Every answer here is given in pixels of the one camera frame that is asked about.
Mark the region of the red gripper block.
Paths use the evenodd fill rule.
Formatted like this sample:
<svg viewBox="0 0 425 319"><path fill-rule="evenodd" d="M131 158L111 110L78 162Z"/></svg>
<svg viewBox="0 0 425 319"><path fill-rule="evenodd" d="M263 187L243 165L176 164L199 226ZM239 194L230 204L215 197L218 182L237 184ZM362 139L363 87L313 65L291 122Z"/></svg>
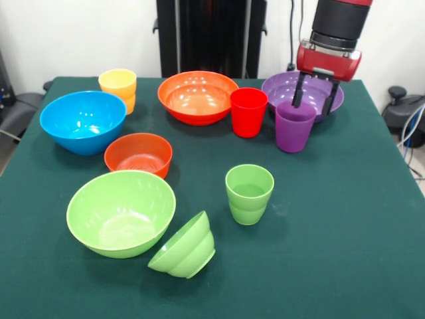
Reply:
<svg viewBox="0 0 425 319"><path fill-rule="evenodd" d="M331 76L333 80L329 96L325 100L325 115L329 115L334 103L340 81L349 82L355 75L362 59L361 51L338 51L327 49L310 42L301 41L297 52L297 69L300 71L292 106L299 108L303 97L304 73L323 74Z"/></svg>

